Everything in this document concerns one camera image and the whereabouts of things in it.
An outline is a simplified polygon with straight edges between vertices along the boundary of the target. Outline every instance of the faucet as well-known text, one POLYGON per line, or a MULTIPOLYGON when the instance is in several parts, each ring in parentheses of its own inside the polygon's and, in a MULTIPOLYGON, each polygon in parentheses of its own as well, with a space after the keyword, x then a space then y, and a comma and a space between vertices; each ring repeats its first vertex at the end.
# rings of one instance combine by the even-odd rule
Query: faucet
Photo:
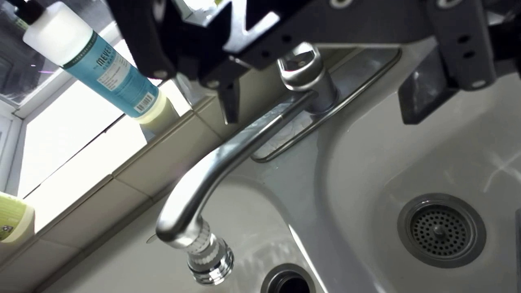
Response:
POLYGON ((187 253, 189 269, 202 286, 221 284, 234 264, 226 242, 215 237, 200 216, 220 180, 296 115, 322 115, 337 102, 337 92, 314 46, 304 43, 295 48, 278 61, 278 69, 290 90, 286 100, 190 168, 171 191, 158 217, 158 238, 187 253))

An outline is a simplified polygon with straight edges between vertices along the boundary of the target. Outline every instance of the sink drain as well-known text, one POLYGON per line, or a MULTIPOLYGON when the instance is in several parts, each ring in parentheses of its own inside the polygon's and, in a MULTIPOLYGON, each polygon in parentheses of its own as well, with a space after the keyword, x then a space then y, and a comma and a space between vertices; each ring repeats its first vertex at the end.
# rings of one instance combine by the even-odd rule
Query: sink drain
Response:
POLYGON ((472 263, 487 240, 477 212, 444 194, 426 194, 410 201, 399 217, 399 235, 412 256, 444 269, 472 263))
POLYGON ((314 287, 303 268, 282 264, 267 274, 260 293, 314 293, 314 287))

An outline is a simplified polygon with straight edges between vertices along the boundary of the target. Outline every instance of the black bracket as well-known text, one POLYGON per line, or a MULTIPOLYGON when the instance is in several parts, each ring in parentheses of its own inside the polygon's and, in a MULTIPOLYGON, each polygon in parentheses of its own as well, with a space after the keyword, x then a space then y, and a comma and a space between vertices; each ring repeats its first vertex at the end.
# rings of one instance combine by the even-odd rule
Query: black bracket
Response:
POLYGON ((482 0, 428 0, 425 6, 448 74, 461 90, 480 90, 496 79, 482 0))

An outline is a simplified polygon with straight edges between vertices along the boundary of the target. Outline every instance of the plastic bottle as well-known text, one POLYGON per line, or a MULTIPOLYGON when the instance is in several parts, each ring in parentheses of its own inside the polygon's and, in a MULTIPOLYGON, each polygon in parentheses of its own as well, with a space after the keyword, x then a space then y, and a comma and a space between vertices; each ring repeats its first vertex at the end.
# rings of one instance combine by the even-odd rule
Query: plastic bottle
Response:
POLYGON ((172 115, 168 98, 62 2, 47 7, 23 41, 142 124, 172 115))

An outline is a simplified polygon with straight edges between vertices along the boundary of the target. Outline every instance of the drain strainer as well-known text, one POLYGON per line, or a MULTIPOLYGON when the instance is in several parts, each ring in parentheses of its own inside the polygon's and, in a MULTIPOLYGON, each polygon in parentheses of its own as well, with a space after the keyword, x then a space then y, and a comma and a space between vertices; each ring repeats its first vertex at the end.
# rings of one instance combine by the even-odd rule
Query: drain strainer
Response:
POLYGON ((399 235, 412 256, 435 268, 461 268, 472 263, 487 240, 477 212, 444 194, 410 201, 399 217, 399 235))

